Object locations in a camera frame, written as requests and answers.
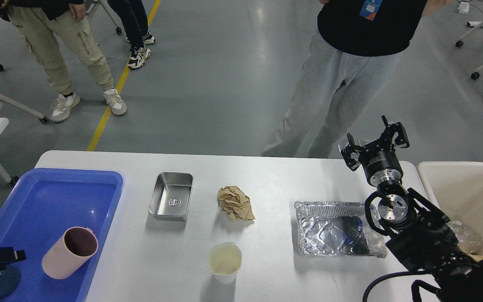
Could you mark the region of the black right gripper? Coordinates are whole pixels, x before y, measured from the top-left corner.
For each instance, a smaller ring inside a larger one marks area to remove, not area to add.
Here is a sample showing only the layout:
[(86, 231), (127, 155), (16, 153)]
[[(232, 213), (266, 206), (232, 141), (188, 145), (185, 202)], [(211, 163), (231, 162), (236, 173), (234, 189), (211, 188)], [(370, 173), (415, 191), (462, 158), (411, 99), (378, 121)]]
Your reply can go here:
[[(347, 167), (351, 171), (355, 171), (362, 165), (366, 180), (372, 187), (377, 187), (386, 180), (401, 182), (404, 173), (397, 159), (395, 148), (410, 147), (410, 140), (403, 124), (401, 122), (389, 123), (385, 115), (381, 117), (385, 129), (379, 140), (359, 146), (355, 143), (353, 136), (347, 133), (348, 144), (341, 149), (341, 155)], [(359, 159), (352, 158), (352, 154), (358, 155)]]

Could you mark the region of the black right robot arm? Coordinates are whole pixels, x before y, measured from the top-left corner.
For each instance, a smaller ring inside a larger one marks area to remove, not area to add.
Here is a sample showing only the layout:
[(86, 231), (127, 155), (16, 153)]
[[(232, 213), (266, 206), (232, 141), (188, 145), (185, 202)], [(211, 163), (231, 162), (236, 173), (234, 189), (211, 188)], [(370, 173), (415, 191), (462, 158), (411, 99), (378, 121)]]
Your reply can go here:
[(404, 172), (396, 149), (410, 147), (402, 123), (389, 123), (383, 115), (381, 136), (365, 145), (348, 144), (341, 149), (347, 167), (364, 169), (366, 181), (375, 191), (364, 202), (365, 218), (372, 230), (390, 239), (386, 247), (406, 268), (405, 272), (379, 277), (364, 291), (367, 301), (380, 282), (398, 276), (430, 274), (437, 286), (423, 280), (411, 284), (412, 300), (422, 300), (424, 289), (441, 302), (483, 302), (483, 260), (477, 261), (460, 249), (450, 218), (418, 191), (402, 184)]

